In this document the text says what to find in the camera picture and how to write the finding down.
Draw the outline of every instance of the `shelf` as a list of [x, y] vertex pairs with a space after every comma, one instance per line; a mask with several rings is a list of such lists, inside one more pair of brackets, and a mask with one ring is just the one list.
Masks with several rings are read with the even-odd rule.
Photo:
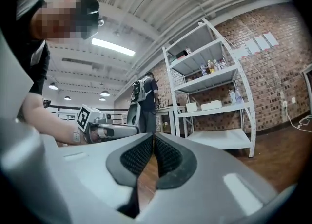
[[213, 114], [218, 114], [218, 113], [233, 112], [233, 111], [241, 110], [244, 108], [248, 108], [249, 106], [250, 106], [249, 103], [246, 102], [242, 104], [223, 106], [221, 108], [216, 108], [216, 109], [211, 109], [211, 110], [206, 110], [206, 111], [180, 113], [177, 116], [178, 117], [206, 116], [206, 115], [213, 115]]
[[195, 131], [187, 139], [218, 149], [244, 149], [251, 147], [251, 142], [242, 129]]
[[184, 58], [174, 62], [169, 66], [170, 69], [174, 69], [177, 72], [181, 73], [184, 76], [187, 76], [188, 74], [194, 73], [195, 71], [200, 71], [200, 66], [202, 64], [207, 64], [207, 61], [210, 59], [209, 56], [203, 57], [201, 52], [205, 51], [208, 48], [212, 48], [215, 45], [218, 45], [221, 50], [221, 39], [216, 39], [201, 48], [198, 48], [197, 50], [193, 51], [189, 55], [186, 55]]
[[237, 65], [230, 66], [212, 74], [208, 74], [190, 82], [178, 85], [174, 88], [174, 90], [190, 94], [197, 93], [219, 85], [231, 83], [235, 79], [236, 73]]

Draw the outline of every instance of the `white ceiling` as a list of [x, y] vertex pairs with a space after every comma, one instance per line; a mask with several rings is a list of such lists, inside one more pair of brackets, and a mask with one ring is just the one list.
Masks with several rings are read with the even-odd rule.
[[129, 85], [127, 82], [159, 56], [161, 46], [189, 31], [199, 19], [212, 20], [261, 0], [98, 1], [100, 15], [106, 20], [95, 37], [134, 50], [136, 54], [130, 57], [97, 47], [91, 40], [75, 40], [66, 45], [50, 43], [47, 84], [56, 82], [69, 94], [79, 92], [99, 97], [97, 93], [107, 89], [119, 96]]

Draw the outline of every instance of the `baseboard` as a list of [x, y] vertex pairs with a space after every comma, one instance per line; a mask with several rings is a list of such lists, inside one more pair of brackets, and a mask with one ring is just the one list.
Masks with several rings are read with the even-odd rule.
[[[292, 119], [292, 123], [293, 123], [293, 124], [294, 124], [294, 123], [298, 123], [302, 118], [308, 116], [309, 114], [310, 114], [310, 111], [305, 112], [305, 113], [301, 114], [301, 115], [298, 116], [298, 117], [295, 117], [294, 119]], [[288, 126], [291, 126], [290, 121], [287, 121], [287, 122], [285, 122], [285, 123], [281, 123], [281, 124], [276, 125], [276, 126], [273, 126], [273, 127], [271, 127], [271, 128], [267, 128], [267, 129], [265, 129], [265, 130], [257, 131], [257, 132], [256, 132], [256, 136], [269, 134], [269, 133], [274, 132], [274, 131], [279, 131], [279, 130], [281, 130], [281, 129], [287, 128]], [[246, 135], [247, 135], [248, 137], [251, 137], [251, 133], [246, 133]]]

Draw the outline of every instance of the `person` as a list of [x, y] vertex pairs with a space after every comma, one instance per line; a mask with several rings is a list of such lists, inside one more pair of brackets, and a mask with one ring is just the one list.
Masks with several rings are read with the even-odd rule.
[[[1, 29], [13, 54], [34, 83], [19, 117], [58, 142], [87, 144], [77, 125], [59, 119], [44, 107], [42, 89], [50, 60], [46, 41], [60, 42], [71, 37], [87, 39], [94, 35], [98, 30], [99, 3], [96, 0], [57, 0], [51, 3], [12, 0], [11, 4], [14, 3], [15, 14], [6, 14], [12, 24], [2, 22]], [[90, 136], [95, 142], [98, 140], [96, 130]]]
[[145, 131], [146, 133], [155, 133], [157, 128], [156, 123], [156, 105], [160, 104], [160, 99], [158, 98], [158, 86], [152, 72], [147, 72], [143, 78], [144, 90], [149, 92], [146, 95], [145, 100], [140, 102], [141, 105], [141, 117], [144, 118]]

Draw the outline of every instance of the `black t-shirt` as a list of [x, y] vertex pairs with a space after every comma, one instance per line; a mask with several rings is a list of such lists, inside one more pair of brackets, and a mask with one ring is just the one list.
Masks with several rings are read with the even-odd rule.
[[15, 0], [15, 21], [10, 25], [11, 34], [4, 35], [13, 54], [34, 82], [30, 92], [42, 95], [50, 52], [44, 40], [34, 39], [29, 32], [29, 23], [44, 0]]
[[146, 112], [152, 112], [155, 110], [154, 90], [158, 90], [156, 81], [152, 78], [148, 78], [147, 80], [145, 80], [144, 90], [145, 92], [148, 92], [149, 90], [152, 91], [146, 96], [145, 100], [140, 103], [141, 109]]

